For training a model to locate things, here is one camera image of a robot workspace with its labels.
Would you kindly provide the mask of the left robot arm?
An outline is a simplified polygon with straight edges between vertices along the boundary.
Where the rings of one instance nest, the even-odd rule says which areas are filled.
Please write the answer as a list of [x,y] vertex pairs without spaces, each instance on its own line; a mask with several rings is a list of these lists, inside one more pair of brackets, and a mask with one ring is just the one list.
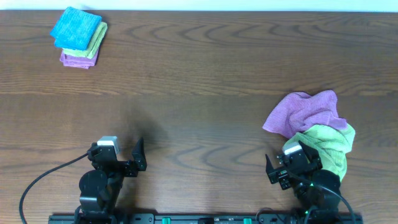
[[140,138],[131,152],[133,159],[119,161],[118,138],[103,136],[88,149],[93,170],[80,181],[80,208],[75,223],[129,223],[129,215],[116,210],[116,202],[126,177],[137,177],[147,169],[144,139]]

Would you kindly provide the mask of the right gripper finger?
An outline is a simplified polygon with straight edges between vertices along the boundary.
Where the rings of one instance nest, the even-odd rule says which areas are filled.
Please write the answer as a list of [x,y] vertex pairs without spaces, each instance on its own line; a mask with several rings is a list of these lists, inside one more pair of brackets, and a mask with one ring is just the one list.
[[272,162],[267,154],[266,154],[266,174],[268,176],[274,176],[274,167],[272,166]]
[[304,142],[302,142],[302,141],[299,141],[298,143],[299,143],[300,146],[302,147],[302,150],[304,151],[304,153],[305,153],[307,159],[308,159],[310,162],[318,161],[318,160],[320,159],[319,153],[318,153],[318,151],[317,151],[316,149],[314,149],[314,148],[312,148],[312,147],[306,145],[306,144],[305,144]]

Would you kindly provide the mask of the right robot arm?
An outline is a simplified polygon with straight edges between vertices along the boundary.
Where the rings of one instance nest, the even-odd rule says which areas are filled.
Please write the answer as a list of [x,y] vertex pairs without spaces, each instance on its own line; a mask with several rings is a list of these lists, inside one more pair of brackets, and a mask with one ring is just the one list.
[[296,141],[285,146],[277,158],[280,167],[274,167],[266,156],[270,183],[279,184],[282,190],[291,189],[302,206],[285,222],[336,222],[341,181],[338,175],[323,168],[319,152],[303,141]]

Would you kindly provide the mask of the purple microfibre cloth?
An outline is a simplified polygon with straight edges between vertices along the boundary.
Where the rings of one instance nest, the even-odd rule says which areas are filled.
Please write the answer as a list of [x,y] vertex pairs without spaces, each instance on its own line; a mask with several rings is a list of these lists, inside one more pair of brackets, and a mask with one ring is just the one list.
[[348,123],[339,117],[337,101],[333,90],[321,91],[313,96],[306,92],[289,93],[271,111],[262,128],[286,138],[316,124],[345,129]]

